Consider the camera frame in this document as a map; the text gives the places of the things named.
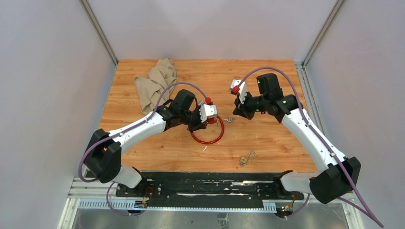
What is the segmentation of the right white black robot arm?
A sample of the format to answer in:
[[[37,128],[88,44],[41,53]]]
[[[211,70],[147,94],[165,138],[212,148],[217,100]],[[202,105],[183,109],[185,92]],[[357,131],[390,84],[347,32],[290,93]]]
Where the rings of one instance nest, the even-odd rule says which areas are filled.
[[[274,116],[302,144],[317,168],[317,173],[289,170],[277,175],[274,195],[284,199],[297,191],[312,194],[316,200],[327,204],[352,191],[348,178],[357,182],[361,169],[359,160],[348,158],[319,132],[296,96],[283,94],[275,74],[260,75],[256,80],[259,96],[252,96],[241,80],[231,82],[230,92],[236,95],[234,115],[249,120],[258,112]]]

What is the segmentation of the red cable lock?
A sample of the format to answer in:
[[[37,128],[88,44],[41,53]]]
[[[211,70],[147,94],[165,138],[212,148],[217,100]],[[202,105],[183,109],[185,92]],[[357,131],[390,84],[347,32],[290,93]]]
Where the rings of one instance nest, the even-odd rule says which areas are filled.
[[[218,125],[207,125],[207,129],[198,130],[191,133],[191,137],[203,145],[212,145],[220,141],[225,133],[224,120],[218,116],[220,123]]]

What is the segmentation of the silver key with ring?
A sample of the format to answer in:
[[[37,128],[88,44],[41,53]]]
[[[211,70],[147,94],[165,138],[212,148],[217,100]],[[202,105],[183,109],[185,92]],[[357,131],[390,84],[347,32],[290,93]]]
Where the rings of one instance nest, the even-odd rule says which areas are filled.
[[[224,120],[224,121],[226,121],[226,122],[231,123],[231,122],[233,122],[233,121],[237,120],[237,118],[234,118],[234,117],[229,117],[229,118],[225,118],[225,119],[223,119],[223,120]]]

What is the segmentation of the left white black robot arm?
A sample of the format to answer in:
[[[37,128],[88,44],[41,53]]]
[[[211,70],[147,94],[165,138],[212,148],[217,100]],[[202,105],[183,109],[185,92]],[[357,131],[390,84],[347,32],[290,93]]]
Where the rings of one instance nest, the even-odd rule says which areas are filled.
[[[190,107],[196,103],[194,110]],[[116,130],[96,130],[84,153],[82,164],[95,176],[92,181],[115,182],[128,187],[135,197],[146,192],[145,178],[136,168],[122,164],[122,155],[141,141],[179,125],[190,132],[205,129],[218,112],[207,98],[197,103],[192,92],[182,89],[174,99],[169,99],[145,117]]]

